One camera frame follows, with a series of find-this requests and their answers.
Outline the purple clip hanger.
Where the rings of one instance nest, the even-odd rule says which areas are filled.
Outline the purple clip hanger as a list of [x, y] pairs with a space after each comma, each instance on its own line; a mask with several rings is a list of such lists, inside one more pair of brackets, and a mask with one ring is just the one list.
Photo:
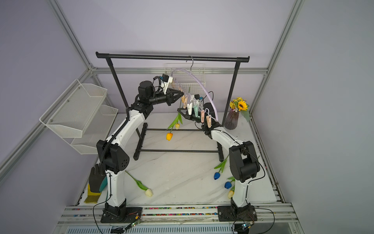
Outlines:
[[188, 107], [190, 114], [197, 110], [208, 109], [205, 114], [210, 115], [213, 120], [218, 122], [219, 120], [216, 117], [217, 109], [213, 103], [213, 97], [206, 90], [205, 65], [198, 64], [197, 70], [192, 71], [197, 58], [189, 56], [186, 61], [191, 61], [191, 64], [165, 64], [167, 74], [173, 77], [173, 82], [169, 87], [184, 92], [183, 106]]

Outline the pale yellow tulip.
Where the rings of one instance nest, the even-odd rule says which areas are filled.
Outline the pale yellow tulip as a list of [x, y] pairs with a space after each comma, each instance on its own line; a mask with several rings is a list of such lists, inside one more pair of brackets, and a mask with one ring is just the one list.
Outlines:
[[177, 118], [176, 118], [176, 123], [174, 125], [175, 129], [178, 130], [180, 128], [181, 124], [183, 124], [183, 120], [182, 120], [182, 115], [179, 113]]

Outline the orange tulip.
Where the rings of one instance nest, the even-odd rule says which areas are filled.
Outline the orange tulip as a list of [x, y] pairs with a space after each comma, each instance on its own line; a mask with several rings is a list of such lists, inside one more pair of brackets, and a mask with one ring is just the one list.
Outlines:
[[167, 130], [169, 131], [166, 135], [166, 140], [167, 141], [171, 141], [172, 137], [173, 137], [173, 133], [172, 131], [175, 129], [174, 125], [176, 123], [176, 118], [174, 119], [174, 121], [169, 125], [169, 127], [167, 128]]

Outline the black clothes rack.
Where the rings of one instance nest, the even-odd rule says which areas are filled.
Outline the black clothes rack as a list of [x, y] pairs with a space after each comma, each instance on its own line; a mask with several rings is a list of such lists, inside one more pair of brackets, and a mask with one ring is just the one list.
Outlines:
[[221, 62], [235, 62], [234, 72], [233, 72], [233, 78], [231, 81], [231, 86], [228, 94], [227, 104], [225, 106], [224, 116], [222, 123], [225, 123], [227, 119], [228, 114], [228, 108], [229, 108], [229, 102], [232, 98], [232, 93], [234, 90], [235, 82], [237, 80], [237, 75], [239, 72], [239, 68], [241, 63], [248, 63], [250, 60], [250, 56], [247, 57], [205, 57], [205, 56], [171, 56], [171, 55], [127, 55], [127, 54], [109, 54], [109, 53], [99, 53], [96, 52], [96, 57], [99, 59], [105, 59], [110, 71], [116, 81], [118, 90], [120, 91], [120, 94], [122, 96], [122, 99], [125, 103], [125, 106], [128, 106], [128, 103], [126, 101], [125, 95], [123, 93], [123, 89], [120, 85], [120, 82], [118, 80], [117, 73], [115, 71], [112, 59], [151, 59], [151, 60], [185, 60], [185, 61], [221, 61]]

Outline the cream white tulip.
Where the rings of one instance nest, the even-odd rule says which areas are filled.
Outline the cream white tulip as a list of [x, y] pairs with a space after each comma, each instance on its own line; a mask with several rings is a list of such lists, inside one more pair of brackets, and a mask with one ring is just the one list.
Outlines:
[[128, 171], [125, 171], [133, 180], [134, 182], [136, 183], [136, 185], [144, 191], [145, 195], [149, 198], [151, 198], [153, 196], [153, 192], [152, 190], [147, 187], [146, 185], [144, 185], [140, 180], [136, 179], [134, 176], [132, 176]]

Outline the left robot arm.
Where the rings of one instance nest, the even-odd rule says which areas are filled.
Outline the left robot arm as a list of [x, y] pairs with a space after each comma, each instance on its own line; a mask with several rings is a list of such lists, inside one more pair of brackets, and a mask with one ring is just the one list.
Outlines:
[[135, 102], [126, 110], [126, 118], [121, 125], [106, 140], [96, 144], [100, 158], [99, 168], [108, 180], [108, 198], [105, 202], [105, 212], [121, 216], [126, 210], [124, 195], [123, 171], [130, 163], [130, 157], [125, 152], [125, 146], [136, 129], [145, 122], [156, 104], [171, 105], [177, 102], [184, 93], [169, 88], [162, 83], [154, 87], [151, 81], [143, 81], [138, 87]]

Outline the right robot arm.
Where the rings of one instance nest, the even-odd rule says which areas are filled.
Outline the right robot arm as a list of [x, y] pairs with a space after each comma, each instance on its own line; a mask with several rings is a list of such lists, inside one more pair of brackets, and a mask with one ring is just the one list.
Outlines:
[[254, 144], [251, 141], [235, 139], [217, 120], [218, 118], [212, 117], [209, 109], [206, 109], [205, 119], [201, 125], [202, 131], [228, 152], [230, 171], [235, 178], [231, 206], [235, 209], [246, 208], [249, 206], [249, 185], [257, 180], [257, 174], [264, 168], [256, 156]]

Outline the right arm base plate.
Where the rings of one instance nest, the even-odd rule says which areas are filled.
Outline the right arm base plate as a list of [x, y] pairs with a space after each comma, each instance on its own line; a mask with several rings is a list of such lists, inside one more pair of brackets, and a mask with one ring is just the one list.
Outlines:
[[218, 219], [223, 221], [257, 221], [257, 213], [253, 206], [234, 208], [231, 206], [218, 206]]

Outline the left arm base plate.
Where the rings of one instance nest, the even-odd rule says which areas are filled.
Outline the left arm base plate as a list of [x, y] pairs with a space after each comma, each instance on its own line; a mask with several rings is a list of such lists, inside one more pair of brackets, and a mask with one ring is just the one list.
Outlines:
[[142, 207], [112, 207], [108, 206], [103, 209], [101, 223], [134, 223], [142, 215]]

